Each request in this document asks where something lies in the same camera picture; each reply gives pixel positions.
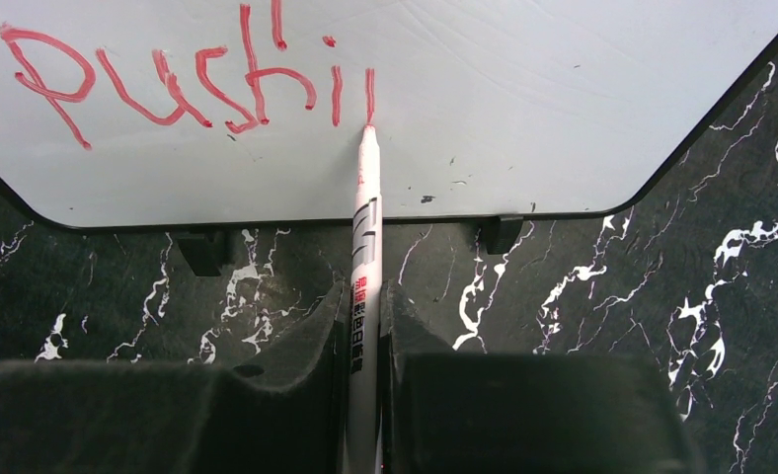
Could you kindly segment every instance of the whiteboard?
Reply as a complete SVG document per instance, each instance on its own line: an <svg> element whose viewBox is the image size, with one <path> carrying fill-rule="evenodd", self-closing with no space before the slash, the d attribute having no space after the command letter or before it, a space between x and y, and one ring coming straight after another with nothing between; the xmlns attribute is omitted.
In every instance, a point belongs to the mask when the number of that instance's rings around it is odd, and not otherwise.
<svg viewBox="0 0 778 474"><path fill-rule="evenodd" d="M777 34L778 0L0 0L0 178L72 227L347 219L373 108L387 218L602 211Z"/></svg>

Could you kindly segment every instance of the red handwritten text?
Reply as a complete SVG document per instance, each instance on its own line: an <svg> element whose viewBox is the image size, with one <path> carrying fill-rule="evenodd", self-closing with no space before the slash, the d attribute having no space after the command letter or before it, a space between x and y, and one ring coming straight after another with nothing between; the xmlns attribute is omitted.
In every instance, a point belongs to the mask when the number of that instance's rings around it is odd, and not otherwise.
<svg viewBox="0 0 778 474"><path fill-rule="evenodd" d="M249 5L241 4L239 7L239 26L241 29L241 43L244 47L244 54L247 59L247 73L244 75L244 80L250 87L250 91L253 94L255 100L255 115L253 115L248 108L238 104L233 99L230 99L220 88L214 85L211 78L208 76L208 61L210 59L221 58L226 55L228 48L226 46L204 48L197 51L194 54L194 66L196 71L197 80L200 85L214 98L229 106L235 112L240 114L244 122L235 123L232 120L226 120L224 124L226 128L232 133L242 133L247 130L251 130L259 125L266 125L270 123L270 119L267 116L266 100L264 96L264 90L262 88L261 79L268 76L280 75L289 77L299 85L305 91L305 109L308 111L313 110L316 107L317 92L313 83L305 75L287 67L266 67L261 68L256 56L256 52L253 48L252 31L251 31L251 15L252 9ZM282 24L281 24L281 0L271 0L271 17L272 17L272 40L281 51L287 49L287 43L283 38ZM0 38L6 43L11 50L12 55L25 69L23 72L16 72L14 77L20 84L26 88L43 96L54 110L60 115L66 125L69 127L72 134L78 143L85 149L90 150L92 146L84 139L81 134L81 130L75 124L72 117L61 107L59 102L79 103L87 99L90 91L96 83L96 72L90 62L82 56L78 51L64 43L59 39L55 39L49 35L45 35L30 30L22 30L13 28L7 24L3 24L0 28ZM65 93L49 89L44 84L39 73L28 61L23 54L22 49L18 45L18 40L36 40L48 44L74 60L78 66L84 71L84 80L80 87L74 93ZM324 36L322 41L329 47L336 46L336 41L333 37ZM158 117L149 110L145 109L139 102L130 97L124 84L119 77L117 70L110 63L107 53L102 49L96 50L96 58L99 64L104 69L113 84L116 93L122 102L130 106L135 111L142 114L146 119L158 124L158 125L173 125L184 114L188 113L192 116L200 125L205 127L211 127L211 121L206 118L203 113L195 106L189 103L186 99L186 95L183 89L180 87L177 75L171 71L168 65L168 61L165 57L165 52L159 49L152 51L152 58L154 67L156 68L157 77L160 82L165 86L169 96L177 103L177 107L173 112L164 117ZM334 65L331 67L331 79L332 79L332 91L331 91L331 124L333 126L339 126L342 115L342 93L343 93L343 73L342 66ZM365 81L365 94L366 94L366 116L369 123L371 123L374 116L374 69L366 69L366 81Z"/></svg>
<svg viewBox="0 0 778 474"><path fill-rule="evenodd" d="M331 66L331 78L334 81L334 88L331 90L331 123L337 126L340 124L340 99L343 94L343 71L340 66Z"/></svg>
<svg viewBox="0 0 778 474"><path fill-rule="evenodd" d="M250 114L250 111L236 104L234 101L226 97L226 94L224 94L223 91L215 87L215 85L211 83L211 79L208 78L208 73L206 72L206 61L208 59L220 57L224 54L226 54L226 46L201 49L198 51L194 55L194 62L197 69L197 79L199 79L200 84L203 85L209 94L220 99L224 104L231 107L232 109L235 109L239 114L244 116L244 119L246 119L247 122L240 125L236 125L232 122L232 120L226 121L226 127L229 128L229 131L232 133L240 133L242 131L255 128L259 125L259 122L255 117L253 117L252 114Z"/></svg>
<svg viewBox="0 0 778 474"><path fill-rule="evenodd" d="M180 117L183 116L183 114L189 112L203 126L211 126L211 122L204 118L197 109L192 107L188 102L186 102L186 99L182 97L183 92L180 91L179 86L176 85L176 78L174 80L176 89L174 94L171 93L171 88L169 88L167 83L170 71L168 70L168 64L165 60L165 54L163 54L162 51L155 50L152 51L151 55L153 56L154 66L156 67L159 80L169 90L169 95L171 95L175 102L177 102L177 108L166 117L157 117L153 115L150 111L145 109L141 104L130 97L130 95L127 93L127 90L124 88L124 84L121 82L121 78L118 77L118 74L113 68L113 65L110 64L110 60L107 58L107 53L101 48L96 50L96 57L98 58L99 63L102 65L107 75L110 77L110 82L113 83L113 87L116 89L116 93L118 94L121 101L125 104L128 104L135 111L145 116L146 119L149 119L158 125L173 125L177 122L177 120L180 119Z"/></svg>
<svg viewBox="0 0 778 474"><path fill-rule="evenodd" d="M270 15L272 17L272 42L279 51L287 49L284 36L281 33L281 0L272 0L270 3Z"/></svg>
<svg viewBox="0 0 778 474"><path fill-rule="evenodd" d="M371 124L374 119L374 69L365 70L365 116L366 123Z"/></svg>
<svg viewBox="0 0 778 474"><path fill-rule="evenodd" d="M20 30L4 23L0 28L0 38L2 41L8 44L8 48L11 49L11 54L14 55L14 58L17 59L17 62L23 65L23 67L26 69L26 72L29 73L29 75L32 77L32 80L35 82L26 79L22 72L14 73L14 77L17 78L17 80L24 86L46 97L46 100L49 102L49 104L60 115L66 125L69 126L69 129L72 131L72 134L75 135L75 139L78 140L78 143L80 143L84 149L91 150L93 148L92 145L90 145L90 143L84 139L84 136L81 135L81 130L78 129L78 126L75 125L75 122L72 120L69 114L67 114L66 111L60 107L60 104L58 104L57 101L77 103L86 99L87 95L90 93L90 90L92 90L96 83L96 71L93 69L93 66L91 66L90 63L87 62L87 59L79 54L78 51L65 44L63 41L52 38L49 35L31 32L29 30ZM59 49L71 57L75 62L78 63L79 66L81 66L81 69L84 70L84 82L81 83L81 87L79 87L74 94L64 94L62 92L52 91L46 88L45 84L43 84L43 80L40 78L38 71L23 55L23 50L20 49L20 46L17 44L17 40L36 40L44 42L52 47Z"/></svg>

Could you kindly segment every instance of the black marble surface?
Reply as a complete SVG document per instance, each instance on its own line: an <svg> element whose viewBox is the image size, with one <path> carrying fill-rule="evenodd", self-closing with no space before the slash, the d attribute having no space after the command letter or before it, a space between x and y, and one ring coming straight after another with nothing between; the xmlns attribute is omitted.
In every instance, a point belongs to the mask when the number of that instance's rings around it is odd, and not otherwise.
<svg viewBox="0 0 778 474"><path fill-rule="evenodd" d="M778 55L635 206L523 231L487 256L469 224L390 225L385 276L460 351L648 357L711 472L778 472ZM348 278L349 228L235 235L197 278L165 233L63 232L0 197L0 359L237 363Z"/></svg>

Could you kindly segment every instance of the white marker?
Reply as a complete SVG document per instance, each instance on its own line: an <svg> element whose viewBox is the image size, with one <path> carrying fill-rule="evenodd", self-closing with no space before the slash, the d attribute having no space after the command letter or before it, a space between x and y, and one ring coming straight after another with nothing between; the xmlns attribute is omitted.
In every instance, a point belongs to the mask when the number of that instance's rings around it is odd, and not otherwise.
<svg viewBox="0 0 778 474"><path fill-rule="evenodd" d="M344 472L380 472L380 407L377 398L377 339L383 283L383 197L380 147L374 126L360 142L351 250L351 362Z"/></svg>

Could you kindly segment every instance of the black bracket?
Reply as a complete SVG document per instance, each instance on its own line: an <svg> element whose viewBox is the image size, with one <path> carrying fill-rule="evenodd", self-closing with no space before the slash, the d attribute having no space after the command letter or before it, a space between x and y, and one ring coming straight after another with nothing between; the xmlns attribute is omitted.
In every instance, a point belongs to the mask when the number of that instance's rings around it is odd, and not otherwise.
<svg viewBox="0 0 778 474"><path fill-rule="evenodd" d="M482 224L482 242L488 255L502 255L517 243L522 229L521 215L498 215Z"/></svg>
<svg viewBox="0 0 778 474"><path fill-rule="evenodd" d="M195 275L220 277L220 268L229 261L226 232L183 232L173 237Z"/></svg>

